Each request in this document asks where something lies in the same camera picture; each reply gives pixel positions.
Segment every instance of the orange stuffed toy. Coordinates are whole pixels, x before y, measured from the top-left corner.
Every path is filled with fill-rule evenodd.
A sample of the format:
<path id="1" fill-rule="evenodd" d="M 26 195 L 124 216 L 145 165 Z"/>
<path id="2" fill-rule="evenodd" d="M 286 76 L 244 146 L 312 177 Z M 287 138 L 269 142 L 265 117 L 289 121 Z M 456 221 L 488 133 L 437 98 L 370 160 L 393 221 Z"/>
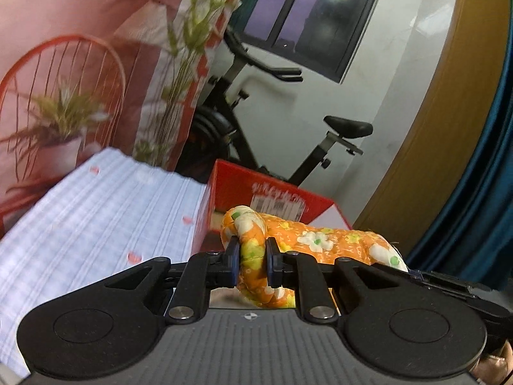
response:
<path id="1" fill-rule="evenodd" d="M 320 263 L 350 257 L 371 265 L 380 262 L 407 271 L 401 255 L 371 231 L 315 228 L 299 222 L 257 213 L 246 206 L 229 210 L 222 222 L 221 239 L 226 248 L 233 235 L 240 241 L 240 274 L 237 288 L 258 306 L 295 307 L 294 292 L 267 285 L 265 240 L 274 237 L 281 252 L 308 253 Z"/>

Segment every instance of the red cardboard box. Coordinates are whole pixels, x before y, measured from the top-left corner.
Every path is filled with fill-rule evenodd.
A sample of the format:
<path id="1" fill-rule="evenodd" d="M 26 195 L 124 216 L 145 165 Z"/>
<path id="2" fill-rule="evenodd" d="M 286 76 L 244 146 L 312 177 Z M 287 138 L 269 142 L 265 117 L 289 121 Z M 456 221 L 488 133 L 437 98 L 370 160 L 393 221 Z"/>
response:
<path id="1" fill-rule="evenodd" d="M 315 227 L 351 228 L 333 200 L 271 176 L 217 160 L 199 207 L 192 243 L 193 254 L 222 251 L 222 216 L 238 205 L 247 205 L 258 212 Z"/>

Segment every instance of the bike seat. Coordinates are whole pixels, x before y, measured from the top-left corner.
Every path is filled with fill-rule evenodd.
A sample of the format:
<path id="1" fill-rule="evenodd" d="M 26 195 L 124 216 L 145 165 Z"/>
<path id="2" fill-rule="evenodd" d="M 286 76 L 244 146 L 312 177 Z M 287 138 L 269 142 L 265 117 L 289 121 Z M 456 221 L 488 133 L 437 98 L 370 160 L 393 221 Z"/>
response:
<path id="1" fill-rule="evenodd" d="M 340 137 L 346 139 L 358 139 L 359 137 L 369 136 L 373 133 L 371 123 L 357 122 L 347 118 L 326 116 L 324 122 L 329 125 Z"/>

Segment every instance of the bike handlebar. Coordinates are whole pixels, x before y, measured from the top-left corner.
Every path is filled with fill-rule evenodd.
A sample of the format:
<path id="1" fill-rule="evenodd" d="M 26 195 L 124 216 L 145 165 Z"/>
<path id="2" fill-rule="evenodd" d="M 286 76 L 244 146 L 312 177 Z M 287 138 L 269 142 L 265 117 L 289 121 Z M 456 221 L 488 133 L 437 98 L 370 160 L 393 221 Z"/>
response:
<path id="1" fill-rule="evenodd" d="M 271 66 L 264 64 L 258 59 L 253 58 L 247 53 L 247 49 L 242 46 L 242 42 L 240 41 L 239 37 L 230 28 L 225 30 L 224 41 L 230 52 L 232 52 L 235 57 L 241 58 L 248 65 L 255 66 L 256 68 L 264 71 L 269 75 L 272 75 L 274 78 L 277 78 L 280 81 L 303 81 L 303 77 L 301 76 L 303 71 L 300 68 L 272 68 Z"/>

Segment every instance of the chair backrest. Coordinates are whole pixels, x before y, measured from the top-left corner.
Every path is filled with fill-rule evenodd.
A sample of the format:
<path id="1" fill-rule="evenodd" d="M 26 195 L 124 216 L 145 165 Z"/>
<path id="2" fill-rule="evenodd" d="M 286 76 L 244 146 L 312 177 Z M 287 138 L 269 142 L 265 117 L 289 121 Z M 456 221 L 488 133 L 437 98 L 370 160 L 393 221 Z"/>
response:
<path id="1" fill-rule="evenodd" d="M 92 142 L 101 147 L 110 144 L 124 101 L 126 78 L 115 50 L 100 39 L 82 36 L 58 36 L 36 46 L 9 69 L 0 82 L 0 140 L 30 129 L 34 123 L 34 97 L 57 97 L 60 82 L 78 94 L 89 94 L 101 102 L 109 119 L 88 132 L 81 146 Z M 0 168 L 14 169 L 15 181 L 32 173 L 37 149 L 27 139 L 0 144 Z M 11 179 L 0 171 L 0 195 Z"/>

